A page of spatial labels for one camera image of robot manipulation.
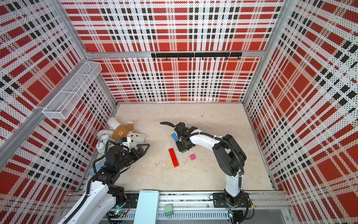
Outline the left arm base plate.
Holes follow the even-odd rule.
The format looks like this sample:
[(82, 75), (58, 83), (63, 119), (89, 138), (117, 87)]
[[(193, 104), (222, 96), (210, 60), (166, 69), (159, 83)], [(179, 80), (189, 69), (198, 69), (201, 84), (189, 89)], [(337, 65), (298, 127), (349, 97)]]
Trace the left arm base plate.
[(104, 209), (136, 209), (139, 199), (139, 193), (120, 193), (119, 195), (105, 194), (96, 208)]

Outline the red lego brick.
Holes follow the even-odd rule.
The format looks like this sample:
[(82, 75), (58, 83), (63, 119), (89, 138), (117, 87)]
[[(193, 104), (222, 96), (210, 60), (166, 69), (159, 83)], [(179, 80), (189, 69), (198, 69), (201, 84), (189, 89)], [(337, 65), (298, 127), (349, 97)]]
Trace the red lego brick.
[(176, 158), (172, 158), (172, 163), (173, 163), (174, 168), (179, 167), (179, 163), (178, 163), (178, 160)]
[(171, 148), (171, 149), (169, 149), (168, 151), (169, 151), (169, 154), (170, 154), (171, 159), (172, 159), (172, 160), (176, 160), (177, 158), (176, 158), (174, 149)]

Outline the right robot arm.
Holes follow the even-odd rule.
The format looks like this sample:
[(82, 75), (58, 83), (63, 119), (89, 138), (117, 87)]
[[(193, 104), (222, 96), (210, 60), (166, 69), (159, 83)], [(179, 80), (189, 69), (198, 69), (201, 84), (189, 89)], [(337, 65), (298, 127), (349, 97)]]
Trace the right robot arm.
[(230, 134), (223, 137), (211, 135), (196, 127), (187, 128), (183, 122), (177, 125), (170, 122), (160, 124), (170, 126), (176, 132), (176, 146), (180, 152), (188, 151), (194, 146), (201, 146), (213, 152), (220, 169), (226, 175), (225, 201), (229, 207), (238, 207), (245, 196), (241, 185), (247, 156), (234, 137)]

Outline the blue lego brick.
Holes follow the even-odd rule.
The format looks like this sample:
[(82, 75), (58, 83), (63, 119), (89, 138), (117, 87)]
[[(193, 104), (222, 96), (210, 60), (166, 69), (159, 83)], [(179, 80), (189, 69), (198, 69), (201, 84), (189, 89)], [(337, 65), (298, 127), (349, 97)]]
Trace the blue lego brick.
[(179, 138), (176, 133), (171, 134), (171, 137), (175, 142), (179, 141)]

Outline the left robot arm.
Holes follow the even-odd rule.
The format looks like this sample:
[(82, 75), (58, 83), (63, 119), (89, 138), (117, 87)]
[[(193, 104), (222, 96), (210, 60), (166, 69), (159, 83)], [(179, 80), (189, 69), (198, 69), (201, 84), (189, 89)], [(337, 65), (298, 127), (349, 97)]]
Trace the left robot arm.
[(102, 146), (103, 156), (93, 162), (95, 174), (88, 180), (79, 201), (59, 221), (60, 224), (98, 224), (111, 209), (129, 202), (124, 188), (115, 183), (122, 173), (145, 156), (150, 144), (129, 148), (108, 140)]

